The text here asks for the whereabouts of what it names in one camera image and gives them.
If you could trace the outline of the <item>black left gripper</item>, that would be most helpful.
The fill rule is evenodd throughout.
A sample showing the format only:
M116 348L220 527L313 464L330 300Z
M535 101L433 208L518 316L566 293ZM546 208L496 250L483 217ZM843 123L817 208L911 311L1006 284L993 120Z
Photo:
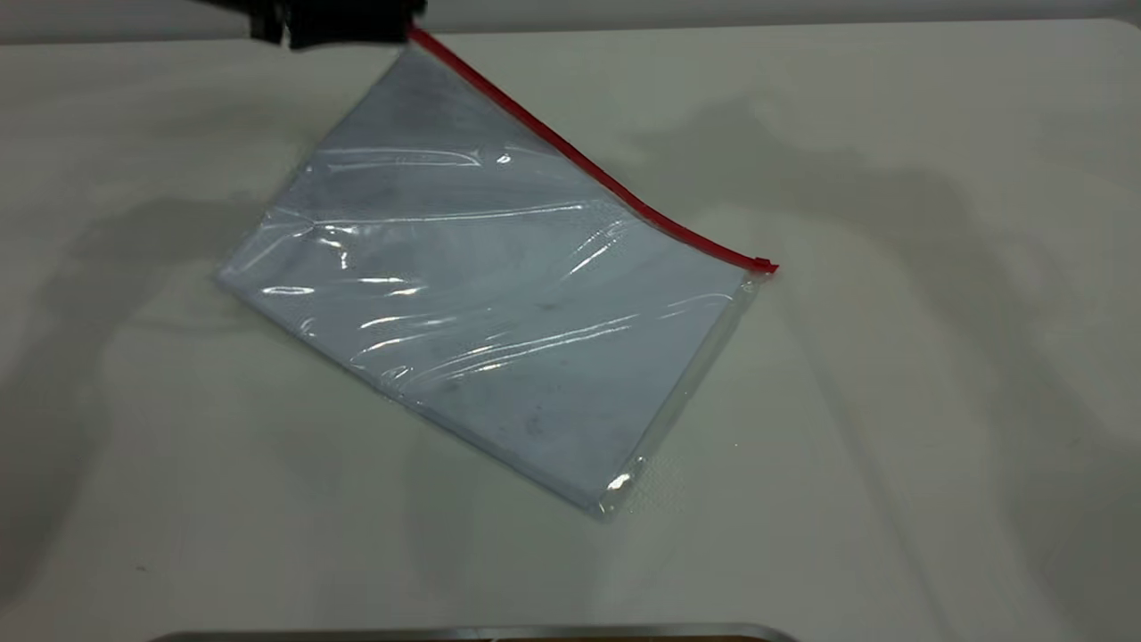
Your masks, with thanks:
M205 0L248 22L250 36L302 50L326 44L404 44L424 1Z

